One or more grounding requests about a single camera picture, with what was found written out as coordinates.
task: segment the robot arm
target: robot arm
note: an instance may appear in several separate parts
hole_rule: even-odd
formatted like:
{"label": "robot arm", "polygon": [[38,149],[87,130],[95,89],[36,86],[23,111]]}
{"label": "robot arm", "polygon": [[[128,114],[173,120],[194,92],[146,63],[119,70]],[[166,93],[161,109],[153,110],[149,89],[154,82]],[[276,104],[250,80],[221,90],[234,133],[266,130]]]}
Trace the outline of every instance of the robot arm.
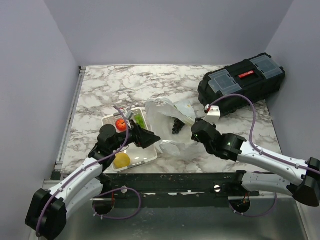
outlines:
{"label": "robot arm", "polygon": [[191,128],[192,139],[202,143],[209,154],[218,158],[251,164],[273,173],[246,173],[241,180],[243,188],[249,192],[282,193],[292,196],[302,204],[312,207],[319,206],[320,175],[310,171],[310,169],[319,171],[319,160],[310,158],[306,162],[283,156],[259,146],[253,147],[241,136],[232,133],[220,134],[214,124],[219,119],[217,110],[219,111],[219,108],[212,107],[204,119],[196,119]]}
{"label": "robot arm", "polygon": [[[145,149],[160,140],[160,137],[141,128],[133,120],[130,120],[130,125],[126,145],[134,143],[137,147]],[[115,156],[102,159],[112,155],[125,138],[125,132],[117,133],[113,125],[104,125],[100,129],[97,144],[79,168],[48,191],[39,189],[34,194],[25,219],[26,225],[38,230],[40,235],[48,240],[55,239],[64,229],[72,213],[102,192],[102,173],[112,164]]]}

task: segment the white plastic bag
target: white plastic bag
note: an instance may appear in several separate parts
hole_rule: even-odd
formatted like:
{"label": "white plastic bag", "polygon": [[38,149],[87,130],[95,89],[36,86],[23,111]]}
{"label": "white plastic bag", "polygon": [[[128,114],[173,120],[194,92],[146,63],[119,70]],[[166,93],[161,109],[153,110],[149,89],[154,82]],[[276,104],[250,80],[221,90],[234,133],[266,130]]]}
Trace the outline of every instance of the white plastic bag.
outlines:
{"label": "white plastic bag", "polygon": [[[145,110],[152,131],[161,138],[154,144],[160,153],[192,160],[205,151],[202,144],[191,140],[196,113],[188,100],[173,103],[167,98],[150,99]],[[178,134],[172,134],[175,118],[185,123]]]}

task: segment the toolbox lid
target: toolbox lid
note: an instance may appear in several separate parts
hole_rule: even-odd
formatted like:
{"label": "toolbox lid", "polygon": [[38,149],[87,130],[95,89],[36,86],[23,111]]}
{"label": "toolbox lid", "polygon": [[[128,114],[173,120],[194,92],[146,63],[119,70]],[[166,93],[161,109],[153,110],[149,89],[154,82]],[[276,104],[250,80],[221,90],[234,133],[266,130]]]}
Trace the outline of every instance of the toolbox lid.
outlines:
{"label": "toolbox lid", "polygon": [[212,88],[214,93],[221,91],[221,93],[225,96],[228,94],[233,94],[242,89],[225,69],[210,74],[209,78],[211,78],[211,80],[208,82],[208,85]]}
{"label": "toolbox lid", "polygon": [[267,55],[258,56],[250,61],[262,72],[266,79],[283,73],[280,66]]}

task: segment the white wall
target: white wall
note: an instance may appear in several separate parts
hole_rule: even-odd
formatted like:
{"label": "white wall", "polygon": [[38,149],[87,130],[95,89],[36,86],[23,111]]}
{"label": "white wall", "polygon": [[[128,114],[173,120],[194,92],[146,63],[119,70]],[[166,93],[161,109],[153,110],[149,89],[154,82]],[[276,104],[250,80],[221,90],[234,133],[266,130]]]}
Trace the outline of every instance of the white wall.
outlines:
{"label": "white wall", "polygon": [[266,50],[292,0],[45,0],[80,65],[232,64]]}
{"label": "white wall", "polygon": [[[320,1],[295,0],[266,51],[284,67],[286,78],[268,101],[286,155],[320,159]],[[320,207],[301,207],[309,239],[319,239]]]}
{"label": "white wall", "polygon": [[28,239],[27,211],[52,171],[79,68],[42,0],[0,4],[0,239]]}

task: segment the plastic container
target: plastic container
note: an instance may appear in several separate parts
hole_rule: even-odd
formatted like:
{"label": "plastic container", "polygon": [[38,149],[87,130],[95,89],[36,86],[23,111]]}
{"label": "plastic container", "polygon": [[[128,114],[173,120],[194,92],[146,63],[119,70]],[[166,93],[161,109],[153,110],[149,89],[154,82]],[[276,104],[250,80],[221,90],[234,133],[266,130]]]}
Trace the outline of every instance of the plastic container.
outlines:
{"label": "plastic container", "polygon": [[[146,130],[149,130],[145,116],[143,114],[142,108],[141,107],[135,107],[131,109],[134,113],[133,117],[131,118],[132,120],[135,120],[136,115],[141,115],[144,121],[144,128]],[[118,119],[121,119],[120,114],[113,114],[113,115],[108,115],[102,118],[102,125],[106,124],[111,124],[115,127],[117,133],[120,133],[120,131],[116,128],[116,121]],[[156,151],[155,146],[150,146],[145,149],[142,149],[141,147],[136,147],[133,143],[130,144],[129,146],[124,147],[125,150],[122,151],[122,153],[125,153],[129,156],[130,158],[130,165],[122,168],[116,168],[114,164],[111,165],[112,170],[115,172],[121,172],[126,169],[134,168],[143,164],[146,164],[148,162],[154,161],[157,159],[158,154]]]}
{"label": "plastic container", "polygon": [[[279,91],[285,75],[284,69],[270,55],[261,53],[204,75],[198,87],[199,101],[206,106],[223,96],[240,94],[256,103]],[[239,97],[217,103],[221,116],[247,105],[248,102]]]}

